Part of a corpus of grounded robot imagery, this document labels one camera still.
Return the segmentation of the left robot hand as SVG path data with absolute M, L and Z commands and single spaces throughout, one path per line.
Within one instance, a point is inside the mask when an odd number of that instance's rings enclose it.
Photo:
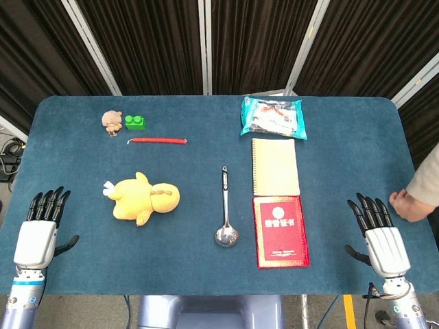
M 74 235 L 62 245 L 56 245 L 64 207 L 70 196 L 62 186 L 46 193 L 39 192 L 29 205 L 22 223 L 14 252 L 18 272 L 47 268 L 53 258 L 69 251 L 79 241 Z

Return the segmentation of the person's hand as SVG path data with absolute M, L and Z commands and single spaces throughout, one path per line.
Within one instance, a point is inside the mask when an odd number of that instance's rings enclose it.
M 418 201 L 405 189 L 393 192 L 389 197 L 389 203 L 398 216 L 409 222 L 421 221 L 435 210 L 434 206 Z

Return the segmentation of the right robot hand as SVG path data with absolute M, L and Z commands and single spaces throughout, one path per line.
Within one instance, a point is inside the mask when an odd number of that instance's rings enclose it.
M 359 203 L 348 200 L 361 235 L 368 248 L 361 254 L 352 246 L 345 245 L 346 252 L 355 260 L 372 267 L 385 279 L 403 277 L 411 268 L 407 251 L 397 227 L 394 226 L 387 206 L 378 198 L 356 194 Z

